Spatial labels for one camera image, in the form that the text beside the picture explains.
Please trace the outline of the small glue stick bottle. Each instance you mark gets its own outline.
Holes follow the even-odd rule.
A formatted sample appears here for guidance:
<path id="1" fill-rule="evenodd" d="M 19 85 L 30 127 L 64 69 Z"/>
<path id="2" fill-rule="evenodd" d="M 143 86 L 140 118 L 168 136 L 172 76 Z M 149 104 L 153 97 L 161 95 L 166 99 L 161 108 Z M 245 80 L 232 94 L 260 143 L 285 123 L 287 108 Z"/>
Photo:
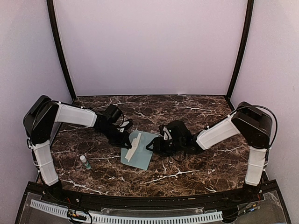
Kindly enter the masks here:
<path id="1" fill-rule="evenodd" d="M 88 160 L 86 159 L 86 157 L 84 155 L 80 156 L 80 160 L 84 164 L 84 166 L 87 170 L 91 169 L 91 165 L 89 164 Z"/>

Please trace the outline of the light blue envelope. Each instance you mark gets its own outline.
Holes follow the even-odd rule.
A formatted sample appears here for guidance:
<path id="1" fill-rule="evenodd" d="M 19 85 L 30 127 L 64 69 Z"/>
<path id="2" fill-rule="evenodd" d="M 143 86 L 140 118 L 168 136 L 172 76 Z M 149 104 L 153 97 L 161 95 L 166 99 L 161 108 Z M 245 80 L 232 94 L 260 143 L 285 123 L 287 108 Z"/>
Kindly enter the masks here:
<path id="1" fill-rule="evenodd" d="M 125 158 L 127 155 L 128 149 L 122 148 L 121 149 L 121 163 L 143 170 L 147 170 L 150 160 L 152 158 L 153 152 L 146 149 L 146 146 L 155 138 L 158 137 L 156 134 L 152 134 L 149 132 L 142 132 L 135 130 L 133 131 L 129 139 L 132 142 L 134 138 L 137 138 L 138 134 L 141 133 L 140 141 L 136 151 L 134 152 L 133 156 L 131 157 L 130 161 Z"/>

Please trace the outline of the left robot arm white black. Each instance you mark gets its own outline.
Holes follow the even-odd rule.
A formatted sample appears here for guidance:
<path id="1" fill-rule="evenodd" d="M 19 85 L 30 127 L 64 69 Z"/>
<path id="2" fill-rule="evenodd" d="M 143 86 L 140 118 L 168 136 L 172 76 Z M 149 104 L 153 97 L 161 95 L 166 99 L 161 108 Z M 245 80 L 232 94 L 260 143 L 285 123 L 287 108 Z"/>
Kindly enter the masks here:
<path id="1" fill-rule="evenodd" d="M 50 149 L 54 125 L 67 123 L 93 128 L 95 132 L 104 135 L 109 144 L 129 149 L 132 145 L 128 130 L 133 126 L 133 121 L 124 119 L 118 125 L 120 117 L 124 117 L 123 112 L 113 104 L 97 112 L 92 108 L 55 101 L 46 95 L 40 96 L 33 104 L 23 119 L 27 145 L 33 152 L 42 180 L 47 186 L 51 186 L 47 195 L 55 203 L 63 203 L 66 193 L 55 185 L 59 178 Z"/>

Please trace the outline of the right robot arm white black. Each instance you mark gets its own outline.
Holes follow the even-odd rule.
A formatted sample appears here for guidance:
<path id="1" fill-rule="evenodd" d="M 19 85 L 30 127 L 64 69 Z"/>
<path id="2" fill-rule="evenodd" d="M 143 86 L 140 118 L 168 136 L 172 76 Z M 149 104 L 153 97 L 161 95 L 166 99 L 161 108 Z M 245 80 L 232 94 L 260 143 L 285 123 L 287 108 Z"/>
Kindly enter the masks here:
<path id="1" fill-rule="evenodd" d="M 277 136 L 277 133 L 271 132 L 272 128 L 278 128 L 278 120 L 270 109 L 241 102 L 225 118 L 195 135 L 180 120 L 160 125 L 160 136 L 155 137 L 146 149 L 164 156 L 173 156 L 181 151 L 201 154 L 232 136 L 242 135 L 249 145 L 249 159 L 246 186 L 239 191 L 238 198 L 247 203 L 256 196 L 255 186 L 260 183 L 267 166 L 269 151 Z"/>

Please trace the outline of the white letter paper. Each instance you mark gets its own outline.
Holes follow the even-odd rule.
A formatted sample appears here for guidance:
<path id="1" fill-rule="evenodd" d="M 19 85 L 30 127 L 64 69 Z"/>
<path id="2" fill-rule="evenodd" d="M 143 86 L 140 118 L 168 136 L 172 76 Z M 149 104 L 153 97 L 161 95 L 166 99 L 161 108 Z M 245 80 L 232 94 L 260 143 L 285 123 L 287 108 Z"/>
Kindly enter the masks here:
<path id="1" fill-rule="evenodd" d="M 136 152 L 139 143 L 140 143 L 140 139 L 141 139 L 141 135 L 142 133 L 138 133 L 136 138 L 133 138 L 133 141 L 131 143 L 132 147 L 128 150 L 125 159 L 127 159 L 128 162 L 130 162 L 131 158 L 133 157 L 134 153 Z"/>

